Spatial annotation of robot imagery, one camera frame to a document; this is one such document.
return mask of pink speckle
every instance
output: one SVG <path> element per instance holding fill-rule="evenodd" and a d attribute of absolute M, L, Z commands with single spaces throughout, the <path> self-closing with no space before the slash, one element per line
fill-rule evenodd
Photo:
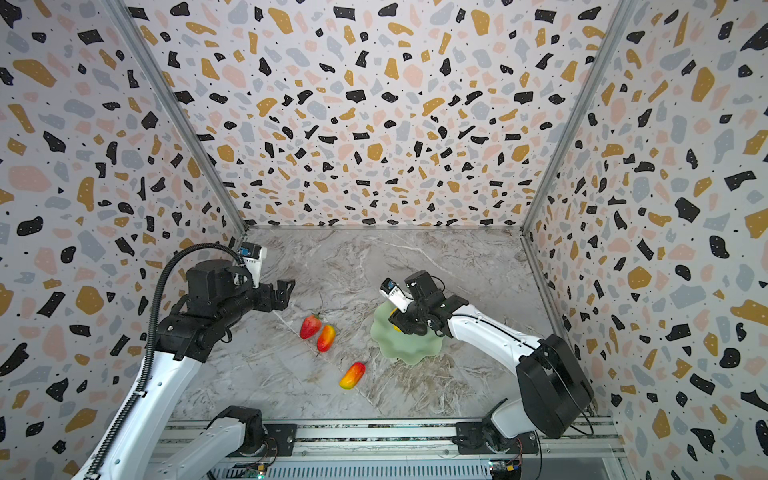
<path fill-rule="evenodd" d="M 373 114 L 373 124 L 377 127 L 380 123 L 386 118 L 386 112 L 384 110 L 379 110 L 375 114 Z"/>
<path fill-rule="evenodd" d="M 567 13 L 562 17 L 562 21 L 560 22 L 560 31 L 565 31 L 566 28 L 571 24 L 571 14 Z"/>
<path fill-rule="evenodd" d="M 656 270 L 656 284 L 654 287 L 656 287 L 656 290 L 663 290 L 664 287 L 667 285 L 667 282 L 669 281 L 669 277 L 664 275 L 660 270 Z"/>
<path fill-rule="evenodd" d="M 710 110 L 716 110 L 720 108 L 720 103 L 722 103 L 723 99 L 725 98 L 725 95 L 730 90 L 730 85 L 723 85 L 722 87 L 715 90 L 714 95 L 712 97 L 712 105 L 710 105 Z"/>
<path fill-rule="evenodd" d="M 699 135 L 702 135 L 702 134 L 707 133 L 709 131 L 710 127 L 711 127 L 710 122 L 707 121 L 706 118 L 702 118 L 701 120 L 696 122 L 696 124 L 694 125 L 694 130 Z"/>
<path fill-rule="evenodd" d="M 52 53 L 48 53 L 48 65 L 60 71 L 65 77 L 69 77 L 69 68 L 66 68 Z"/>
<path fill-rule="evenodd" d="M 611 104 L 611 123 L 614 125 L 618 124 L 626 113 L 627 105 L 624 103 L 624 99 L 618 98 L 614 100 Z"/>
<path fill-rule="evenodd" d="M 64 345 L 64 329 L 61 325 L 53 325 L 43 340 L 43 353 L 53 357 L 57 362 L 67 359 L 67 347 Z"/>
<path fill-rule="evenodd" d="M 657 182 L 654 185 L 654 191 L 659 194 L 659 197 L 663 198 L 665 202 L 670 203 L 670 195 L 667 192 L 667 188 L 661 184 L 661 182 Z"/>
<path fill-rule="evenodd" d="M 707 309 L 701 310 L 696 318 L 694 318 L 694 326 L 703 332 L 707 325 L 710 324 L 710 311 Z"/>
<path fill-rule="evenodd" d="M 422 21 L 419 18 L 419 14 L 416 13 L 416 7 L 413 4 L 411 4 L 410 16 L 411 16 L 411 23 L 413 24 L 414 27 L 418 28 L 422 26 Z"/>
<path fill-rule="evenodd" d="M 696 250 L 685 243 L 681 243 L 670 251 L 670 260 L 693 260 Z"/>
<path fill-rule="evenodd" d="M 339 160 L 344 161 L 355 150 L 352 144 L 344 144 L 339 147 Z"/>
<path fill-rule="evenodd" d="M 680 447 L 670 442 L 667 451 L 664 452 L 668 459 L 672 460 L 680 454 Z"/>
<path fill-rule="evenodd" d="M 91 94 L 91 86 L 84 81 L 79 81 L 78 83 L 74 84 L 74 89 L 83 96 Z"/>
<path fill-rule="evenodd" d="M 36 419 L 39 418 L 40 414 L 43 412 L 43 405 L 45 405 L 43 402 L 35 403 L 27 410 L 27 415 L 35 417 Z"/>
<path fill-rule="evenodd" d="M 712 270 L 714 270 L 714 265 L 705 265 L 704 268 L 701 269 L 700 277 L 701 280 L 704 282 L 709 282 L 712 280 Z"/>
<path fill-rule="evenodd" d="M 755 25 L 757 25 L 757 15 L 755 15 L 755 12 L 750 12 L 746 14 L 744 20 L 739 23 L 739 28 L 754 28 Z"/>
<path fill-rule="evenodd" d="M 155 10 L 154 17 L 160 22 L 160 25 L 163 25 L 163 28 L 168 28 L 168 17 L 166 17 L 163 12 Z"/>
<path fill-rule="evenodd" d="M 38 250 L 38 254 L 35 255 L 35 266 L 48 275 L 55 275 L 58 270 L 56 269 L 56 256 L 53 250 L 47 247 Z"/>
<path fill-rule="evenodd" d="M 320 82 L 322 80 L 322 78 L 318 77 L 317 75 L 315 75 L 314 73 L 312 73 L 309 70 L 304 71 L 304 76 L 306 77 L 307 80 L 310 81 L 310 83 L 312 85 L 317 85 L 318 82 Z"/>
<path fill-rule="evenodd" d="M 744 126 L 746 128 L 749 128 L 752 126 L 752 122 L 754 122 L 756 118 L 757 118 L 757 111 L 750 108 L 749 110 L 745 111 L 744 115 L 742 115 L 741 118 L 739 119 L 739 125 L 744 123 Z"/>
<path fill-rule="evenodd" d="M 38 326 L 20 326 L 18 328 L 19 335 L 26 339 L 36 339 L 40 336 L 40 327 Z"/>
<path fill-rule="evenodd" d="M 8 181 L 16 190 L 45 192 L 51 188 L 51 181 L 40 169 L 32 166 L 11 167 L 8 169 Z"/>
<path fill-rule="evenodd" d="M 656 50 L 656 37 L 650 41 L 650 45 L 648 45 L 648 49 L 645 51 L 645 63 L 651 63 L 654 60 L 654 50 Z"/>
<path fill-rule="evenodd" d="M 112 133 L 114 130 L 114 121 L 112 120 L 102 120 L 101 118 L 96 119 L 96 126 L 99 127 L 103 131 L 107 131 L 109 133 Z"/>
<path fill-rule="evenodd" d="M 23 319 L 31 318 L 35 313 L 35 299 L 30 296 L 24 297 L 22 300 L 22 311 L 19 312 Z"/>
<path fill-rule="evenodd" d="M 500 13 L 493 19 L 493 26 L 496 27 L 496 35 L 501 35 L 504 31 L 504 14 Z"/>
<path fill-rule="evenodd" d="M 757 376 L 760 370 L 768 363 L 762 356 L 748 359 L 744 364 L 744 369 L 753 376 Z"/>
<path fill-rule="evenodd" d="M 79 121 L 74 129 L 82 134 L 88 135 L 91 133 L 91 122 L 85 120 Z"/>
<path fill-rule="evenodd" d="M 74 22 L 72 20 L 63 15 L 56 17 L 56 20 L 58 20 L 59 25 L 64 27 L 64 30 L 72 32 L 72 27 L 74 27 Z"/>
<path fill-rule="evenodd" d="M 304 15 L 301 15 L 301 12 L 297 13 L 296 16 L 293 17 L 293 20 L 296 22 L 296 25 L 301 28 L 302 33 L 306 33 L 306 31 L 309 30 L 304 21 Z"/>
<path fill-rule="evenodd" d="M 245 88 L 245 75 L 239 68 L 227 65 L 222 69 L 221 74 L 235 87 Z"/>
<path fill-rule="evenodd" d="M 213 13 L 211 10 L 209 10 L 209 9 L 208 9 L 208 7 L 207 7 L 205 4 L 203 4 L 203 15 L 205 15 L 205 18 L 206 18 L 206 19 L 207 19 L 207 20 L 208 20 L 208 21 L 209 21 L 209 22 L 210 22 L 212 25 L 215 25 L 215 26 L 217 26 L 217 27 L 218 27 L 219 25 L 221 25 L 221 22 L 219 22 L 219 19 L 218 19 L 218 18 L 216 18 L 216 15 L 214 15 L 214 13 Z"/>
<path fill-rule="evenodd" d="M 603 378 L 603 362 L 602 359 L 597 356 L 592 357 L 592 378 Z"/>
<path fill-rule="evenodd" d="M 406 81 L 411 87 L 419 88 L 422 86 L 424 73 L 422 72 L 422 69 L 416 65 L 411 64 L 406 67 L 406 69 L 402 71 L 402 76 L 406 78 Z"/>
<path fill-rule="evenodd" d="M 120 38 L 118 37 L 117 32 L 112 27 L 107 27 L 107 36 L 110 40 L 112 40 L 112 43 L 115 45 L 120 45 Z"/>
<path fill-rule="evenodd" d="M 608 251 L 609 252 L 621 252 L 621 253 L 627 253 L 631 250 L 630 244 L 623 238 L 618 237 L 614 239 L 609 245 L 608 245 Z"/>
<path fill-rule="evenodd" d="M 96 272 L 82 266 L 78 268 L 77 273 L 74 275 L 75 282 L 80 282 L 82 280 L 93 280 L 94 278 L 96 278 Z"/>

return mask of gray marble surface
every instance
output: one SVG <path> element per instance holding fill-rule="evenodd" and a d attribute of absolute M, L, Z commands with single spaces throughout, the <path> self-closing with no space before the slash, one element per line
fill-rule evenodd
<path fill-rule="evenodd" d="M 467 343 L 446 338 L 436 357 L 415 366 L 381 355 L 370 337 L 386 277 L 417 270 L 440 277 L 481 311 L 524 333 L 552 333 L 521 241 L 513 230 L 254 230 L 269 251 L 263 282 L 296 279 L 290 306 L 251 313 L 219 343 L 181 396 L 172 419 L 212 419 L 229 405 L 262 410 L 266 419 L 482 416 L 517 379 Z M 303 319 L 320 313 L 338 331 L 327 353 L 316 336 L 301 340 Z M 356 388 L 339 381 L 366 364 Z"/>

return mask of black speckle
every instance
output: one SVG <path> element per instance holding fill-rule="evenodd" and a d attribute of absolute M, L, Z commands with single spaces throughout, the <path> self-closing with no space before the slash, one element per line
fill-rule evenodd
<path fill-rule="evenodd" d="M 355 19 L 354 8 L 333 7 L 333 14 L 336 18 L 348 18 L 349 20 Z"/>
<path fill-rule="evenodd" d="M 684 220 L 688 220 L 691 223 L 696 220 L 696 217 L 698 217 L 701 212 L 699 207 L 682 197 L 677 199 L 674 206 L 677 208 L 677 216 Z"/>
<path fill-rule="evenodd" d="M 69 380 L 63 379 L 60 382 L 56 382 L 45 389 L 45 393 L 47 393 L 48 396 L 50 396 L 53 400 L 56 400 L 57 402 L 63 402 L 64 392 L 67 391 L 67 387 L 69 387 Z"/>
<path fill-rule="evenodd" d="M 674 340 L 683 339 L 687 336 L 690 336 L 690 327 L 687 323 L 681 323 L 680 325 L 675 325 L 672 327 L 672 331 L 667 334 L 664 338 L 666 338 L 668 341 L 673 342 Z"/>
<path fill-rule="evenodd" d="M 731 175 L 730 177 L 725 177 L 725 184 L 728 186 L 729 190 L 734 191 L 738 187 L 741 187 L 741 184 L 747 180 L 757 180 L 755 173 L 751 170 L 741 172 L 740 174 Z"/>
<path fill-rule="evenodd" d="M 43 425 L 45 425 L 45 422 L 33 423 L 32 425 L 27 427 L 26 435 L 28 437 L 37 435 L 38 433 L 43 431 Z"/>
<path fill-rule="evenodd" d="M 170 14 L 174 17 L 188 16 L 190 14 L 190 6 L 186 2 L 181 2 L 180 4 L 170 8 Z"/>
<path fill-rule="evenodd" d="M 534 13 L 534 19 L 541 20 L 542 22 L 554 23 L 554 16 L 556 14 L 557 12 L 553 12 L 552 10 L 541 10 L 537 8 L 536 12 Z"/>
<path fill-rule="evenodd" d="M 633 31 L 632 33 L 627 34 L 627 40 L 637 45 L 638 43 L 640 43 L 640 40 L 642 40 L 644 36 L 645 36 L 645 32 L 642 30 Z"/>
<path fill-rule="evenodd" d="M 709 453 L 713 453 L 712 445 L 715 444 L 715 435 L 712 433 L 712 430 L 691 429 L 690 432 L 699 438 L 701 446 L 703 446 Z"/>
<path fill-rule="evenodd" d="M 147 17 L 147 13 L 144 11 L 143 8 L 139 7 L 128 7 L 128 13 L 131 14 L 131 17 L 133 18 L 140 18 L 141 20 L 149 20 L 149 17 Z"/>
<path fill-rule="evenodd" d="M 8 359 L 0 366 L 0 376 L 6 376 L 10 372 L 16 370 L 26 359 L 29 358 L 29 354 L 26 353 L 27 344 L 19 343 L 13 350 Z"/>
<path fill-rule="evenodd" d="M 749 40 L 746 41 L 741 51 L 752 48 L 753 50 L 763 50 L 768 47 L 768 23 L 760 27 L 760 30 L 755 32 Z"/>
<path fill-rule="evenodd" d="M 379 10 L 379 17 L 394 17 L 397 15 L 397 4 L 391 3 L 386 7 L 381 7 Z"/>
<path fill-rule="evenodd" d="M 35 217 L 32 220 L 26 220 L 21 222 L 16 227 L 16 234 L 20 237 L 26 237 L 32 235 L 43 229 L 43 217 Z"/>
<path fill-rule="evenodd" d="M 720 40 L 725 40 L 726 38 L 730 37 L 730 31 L 733 28 L 733 22 L 725 22 L 720 26 L 720 33 L 717 34 L 717 37 Z"/>
<path fill-rule="evenodd" d="M 717 235 L 710 236 L 710 250 L 712 254 L 717 258 L 728 258 L 730 254 L 725 249 L 725 240 Z"/>
<path fill-rule="evenodd" d="M 86 45 L 90 45 L 92 43 L 98 43 L 100 41 L 104 41 L 104 39 L 99 35 L 98 30 L 88 30 L 88 31 L 81 31 L 78 33 L 78 37 L 85 43 Z"/>
<path fill-rule="evenodd" d="M 579 20 L 595 20 L 598 17 L 598 13 L 600 12 L 600 7 L 590 8 L 589 10 L 584 10 L 582 13 L 578 14 Z"/>
<path fill-rule="evenodd" d="M 45 139 L 46 142 L 48 142 L 48 148 L 50 148 L 51 151 L 59 151 L 64 153 L 65 150 L 67 150 L 67 144 L 59 140 L 52 133 L 44 131 L 43 138 Z"/>
<path fill-rule="evenodd" d="M 355 102 L 356 104 L 366 99 L 366 92 L 364 90 L 352 90 L 346 92 L 346 99 Z"/>
<path fill-rule="evenodd" d="M 690 269 L 685 265 L 677 265 L 674 267 L 674 272 L 690 282 Z"/>
<path fill-rule="evenodd" d="M 724 369 L 732 369 L 741 363 L 741 352 L 734 348 L 726 348 L 723 351 L 723 358 L 720 359 L 720 366 Z"/>
<path fill-rule="evenodd" d="M 705 380 L 701 378 L 695 373 L 690 376 L 690 384 L 708 395 L 712 395 L 712 392 L 715 391 L 714 383 L 710 382 L 709 380 Z"/>

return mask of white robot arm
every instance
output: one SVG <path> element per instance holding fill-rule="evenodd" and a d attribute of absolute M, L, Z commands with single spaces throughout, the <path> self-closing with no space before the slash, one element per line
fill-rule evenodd
<path fill-rule="evenodd" d="M 406 293 L 391 279 L 380 293 L 395 304 L 392 325 L 408 335 L 451 336 L 487 353 L 518 377 L 521 398 L 489 413 L 488 446 L 506 450 L 515 436 L 541 430 L 560 438 L 594 399 L 573 352 L 563 339 L 526 335 L 484 315 L 467 300 L 446 298 L 424 270 L 406 278 Z"/>

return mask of green plate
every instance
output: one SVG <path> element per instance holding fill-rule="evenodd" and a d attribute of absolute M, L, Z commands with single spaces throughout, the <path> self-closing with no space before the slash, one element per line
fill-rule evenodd
<path fill-rule="evenodd" d="M 373 312 L 371 337 L 379 344 L 385 358 L 401 359 L 408 365 L 415 365 L 426 356 L 440 353 L 442 337 L 434 332 L 419 336 L 395 330 L 395 326 L 389 322 L 389 315 L 394 309 L 395 305 L 387 300 Z"/>

